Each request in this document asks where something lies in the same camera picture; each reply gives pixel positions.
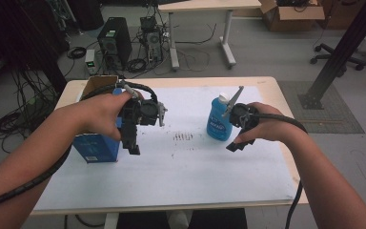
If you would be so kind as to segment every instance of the blue box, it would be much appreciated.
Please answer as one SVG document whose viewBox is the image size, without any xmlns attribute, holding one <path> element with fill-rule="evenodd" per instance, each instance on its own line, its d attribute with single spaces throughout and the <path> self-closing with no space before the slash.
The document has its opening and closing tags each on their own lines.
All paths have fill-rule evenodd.
<svg viewBox="0 0 366 229">
<path fill-rule="evenodd" d="M 117 76 L 92 76 L 89 78 L 82 96 L 97 88 L 115 84 L 117 81 Z M 107 91 L 105 93 L 120 94 L 121 89 L 115 89 L 114 91 Z M 120 127 L 121 118 L 117 118 L 114 121 L 114 125 Z M 81 133 L 75 137 L 72 145 L 87 163 L 115 162 L 117 161 L 120 142 L 104 135 Z"/>
</svg>

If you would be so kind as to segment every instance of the human hand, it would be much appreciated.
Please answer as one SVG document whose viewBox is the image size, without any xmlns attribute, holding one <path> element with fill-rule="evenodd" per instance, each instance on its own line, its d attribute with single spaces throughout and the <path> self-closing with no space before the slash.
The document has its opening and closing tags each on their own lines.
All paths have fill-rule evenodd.
<svg viewBox="0 0 366 229">
<path fill-rule="evenodd" d="M 120 140 L 121 134 L 115 126 L 115 120 L 124 104 L 132 98 L 128 92 L 122 94 L 100 94 L 80 101 L 72 106 L 75 114 L 81 114 L 80 132 L 90 131 Z"/>
<path fill-rule="evenodd" d="M 283 115 L 281 111 L 270 105 L 266 105 L 259 102 L 254 102 L 248 104 L 248 106 L 255 107 L 260 114 L 273 114 L 273 115 Z M 271 141 L 284 141 L 288 133 L 295 126 L 276 119 L 271 118 L 260 118 L 259 123 L 256 127 L 251 130 L 239 135 L 234 140 L 234 143 L 247 142 L 257 138 L 262 138 Z"/>
</svg>

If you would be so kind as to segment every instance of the metal stand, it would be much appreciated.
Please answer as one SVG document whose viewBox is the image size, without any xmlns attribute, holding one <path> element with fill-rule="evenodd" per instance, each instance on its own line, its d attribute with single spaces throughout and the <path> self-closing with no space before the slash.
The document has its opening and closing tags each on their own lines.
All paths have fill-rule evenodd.
<svg viewBox="0 0 366 229">
<path fill-rule="evenodd" d="M 176 50 L 176 43 L 174 41 L 174 28 L 172 23 L 173 13 L 169 13 L 169 34 L 171 36 L 171 61 L 172 61 L 172 68 L 177 71 L 179 69 L 179 59 L 177 58 L 177 50 Z"/>
<path fill-rule="evenodd" d="M 228 64 L 229 64 L 230 69 L 232 68 L 232 66 L 236 65 L 236 61 L 234 60 L 234 55 L 231 51 L 230 45 L 228 45 L 228 38 L 230 35 L 232 17 L 233 17 L 233 11 L 228 10 L 227 17 L 225 19 L 224 36 L 219 37 L 219 39 L 221 40 L 222 49 L 224 50 L 224 53 L 228 58 Z"/>
<path fill-rule="evenodd" d="M 366 36 L 366 2 L 356 16 L 352 25 L 346 30 L 335 48 L 331 58 L 326 62 L 314 84 L 306 94 L 299 94 L 298 98 L 304 109 L 322 109 L 320 99 L 337 77 L 341 68 L 352 56 Z"/>
</svg>

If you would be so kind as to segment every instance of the bottle cap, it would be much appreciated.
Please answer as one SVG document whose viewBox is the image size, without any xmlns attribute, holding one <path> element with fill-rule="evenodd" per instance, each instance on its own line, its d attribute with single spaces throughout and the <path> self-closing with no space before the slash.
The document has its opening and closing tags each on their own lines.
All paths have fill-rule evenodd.
<svg viewBox="0 0 366 229">
<path fill-rule="evenodd" d="M 228 104 L 230 102 L 230 96 L 225 93 L 220 93 L 218 97 L 218 101 L 222 104 Z"/>
</svg>

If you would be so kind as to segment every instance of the desk leg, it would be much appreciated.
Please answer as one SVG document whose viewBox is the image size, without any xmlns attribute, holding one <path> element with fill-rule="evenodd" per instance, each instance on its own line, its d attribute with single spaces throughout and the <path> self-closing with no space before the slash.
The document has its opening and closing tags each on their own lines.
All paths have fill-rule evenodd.
<svg viewBox="0 0 366 229">
<path fill-rule="evenodd" d="M 230 35 L 232 17 L 233 17 L 233 11 L 228 10 L 227 11 L 227 16 L 226 16 L 226 19 L 225 19 L 224 36 L 219 37 L 219 39 L 221 40 L 222 49 L 224 50 L 224 53 L 228 58 L 228 63 L 230 64 L 230 66 L 229 66 L 230 68 L 232 66 L 236 65 L 236 61 L 234 60 L 234 55 L 231 52 L 230 46 L 228 45 L 228 38 L 229 38 L 229 35 Z"/>
<path fill-rule="evenodd" d="M 179 69 L 179 59 L 177 58 L 176 44 L 174 42 L 174 27 L 172 23 L 173 13 L 169 13 L 169 34 L 171 38 L 171 45 L 169 47 L 171 52 L 172 68 L 176 71 Z"/>
<path fill-rule="evenodd" d="M 118 222 L 118 213 L 108 213 L 106 215 L 104 229 L 116 229 Z"/>
</svg>

